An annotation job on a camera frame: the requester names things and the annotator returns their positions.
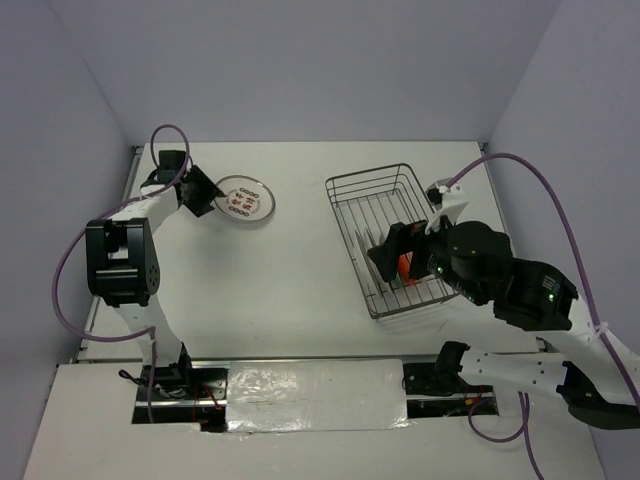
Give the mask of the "white plate red characters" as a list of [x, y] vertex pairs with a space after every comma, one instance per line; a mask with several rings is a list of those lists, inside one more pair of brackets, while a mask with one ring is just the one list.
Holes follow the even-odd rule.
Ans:
[[261, 181], [246, 175], [228, 175], [216, 186], [224, 193], [215, 199], [216, 209], [228, 219], [261, 225], [275, 214], [276, 199], [273, 192]]

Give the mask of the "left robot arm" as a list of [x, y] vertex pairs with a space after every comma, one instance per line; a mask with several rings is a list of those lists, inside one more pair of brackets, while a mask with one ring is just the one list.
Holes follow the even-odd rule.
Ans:
[[172, 331], [157, 292], [161, 271], [153, 234], [180, 209], [194, 217], [214, 210], [225, 194], [182, 150], [162, 150], [141, 185], [142, 198], [85, 227], [87, 282], [125, 321], [143, 354], [138, 385], [166, 398], [181, 399], [195, 389], [196, 374], [184, 343]]

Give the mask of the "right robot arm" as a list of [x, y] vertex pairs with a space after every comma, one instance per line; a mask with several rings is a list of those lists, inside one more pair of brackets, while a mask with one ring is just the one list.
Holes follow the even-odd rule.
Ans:
[[575, 285], [556, 267], [514, 257], [509, 237], [479, 221], [391, 225], [367, 252], [389, 282], [411, 257], [412, 280], [433, 275], [496, 319], [531, 334], [552, 353], [492, 354], [459, 341], [443, 344], [434, 366], [448, 392], [490, 385], [560, 398], [577, 420], [603, 430], [639, 426], [639, 357], [605, 332]]

